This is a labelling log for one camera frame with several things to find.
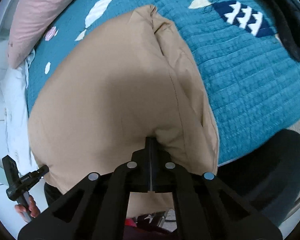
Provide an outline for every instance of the black handle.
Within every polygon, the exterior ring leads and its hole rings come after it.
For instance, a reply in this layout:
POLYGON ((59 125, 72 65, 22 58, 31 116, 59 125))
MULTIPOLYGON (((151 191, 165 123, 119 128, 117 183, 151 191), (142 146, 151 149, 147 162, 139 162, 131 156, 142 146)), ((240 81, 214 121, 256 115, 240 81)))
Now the black handle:
POLYGON ((31 216, 31 211, 29 210, 29 205, 30 205, 29 198, 30 198, 29 192, 25 192, 22 196, 17 198, 18 204, 26 208, 26 212, 23 212, 23 215, 25 216, 26 222, 28 223, 34 219, 34 217, 31 216))

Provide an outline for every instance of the navy fish appliqué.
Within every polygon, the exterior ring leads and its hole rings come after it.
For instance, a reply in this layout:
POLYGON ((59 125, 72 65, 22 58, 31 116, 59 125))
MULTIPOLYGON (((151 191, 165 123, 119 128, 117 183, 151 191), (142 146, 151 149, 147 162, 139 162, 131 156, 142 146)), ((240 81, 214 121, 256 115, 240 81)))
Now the navy fish appliqué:
POLYGON ((216 2, 212 4, 220 17, 227 23, 245 29, 255 37, 274 35, 263 14, 236 0, 216 2))

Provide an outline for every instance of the red object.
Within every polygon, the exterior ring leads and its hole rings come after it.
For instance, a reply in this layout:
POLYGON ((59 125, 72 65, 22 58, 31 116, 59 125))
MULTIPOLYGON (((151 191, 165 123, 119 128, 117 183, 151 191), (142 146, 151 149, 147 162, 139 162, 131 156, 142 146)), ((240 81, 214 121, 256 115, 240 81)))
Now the red object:
POLYGON ((137 227, 136 223, 131 218, 127 218, 124 224, 134 228, 137 227))

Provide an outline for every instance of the metal rod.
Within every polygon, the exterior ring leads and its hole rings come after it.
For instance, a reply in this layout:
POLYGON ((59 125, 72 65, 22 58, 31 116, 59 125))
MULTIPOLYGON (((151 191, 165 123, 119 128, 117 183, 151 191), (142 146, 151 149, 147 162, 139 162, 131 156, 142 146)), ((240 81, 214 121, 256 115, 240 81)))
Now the metal rod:
POLYGON ((300 208, 300 198, 298 198, 296 200, 296 202, 294 203, 294 207, 290 210, 290 212, 287 214, 286 218, 284 219, 284 221, 286 221, 289 217, 291 217, 295 212, 297 212, 297 210, 300 208))

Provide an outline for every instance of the blue quilt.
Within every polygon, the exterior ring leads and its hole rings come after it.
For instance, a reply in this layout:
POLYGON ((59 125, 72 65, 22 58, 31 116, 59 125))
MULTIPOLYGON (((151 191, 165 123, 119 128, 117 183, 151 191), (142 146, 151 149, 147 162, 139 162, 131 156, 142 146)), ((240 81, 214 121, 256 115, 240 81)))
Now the blue quilt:
MULTIPOLYGON (((75 39, 85 30, 85 17, 97 1, 73 1, 52 24, 58 34, 40 41, 29 69, 29 112, 47 79, 79 43, 75 39)), ((219 163, 225 163, 300 118, 300 63, 281 46, 271 13, 257 0, 207 0, 212 4, 189 9, 193 1, 112 0, 85 35, 146 4, 173 20, 204 81, 219 129, 219 163)))

